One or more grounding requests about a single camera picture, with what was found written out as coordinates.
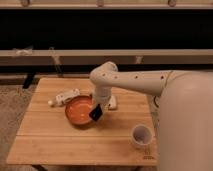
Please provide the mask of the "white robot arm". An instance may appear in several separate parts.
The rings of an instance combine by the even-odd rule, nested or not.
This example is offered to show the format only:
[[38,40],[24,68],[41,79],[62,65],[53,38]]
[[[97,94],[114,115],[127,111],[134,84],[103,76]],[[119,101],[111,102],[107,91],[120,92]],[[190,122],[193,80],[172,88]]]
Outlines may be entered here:
[[213,70],[120,72],[106,62],[90,80],[98,104],[113,87],[159,98],[158,171],[213,171]]

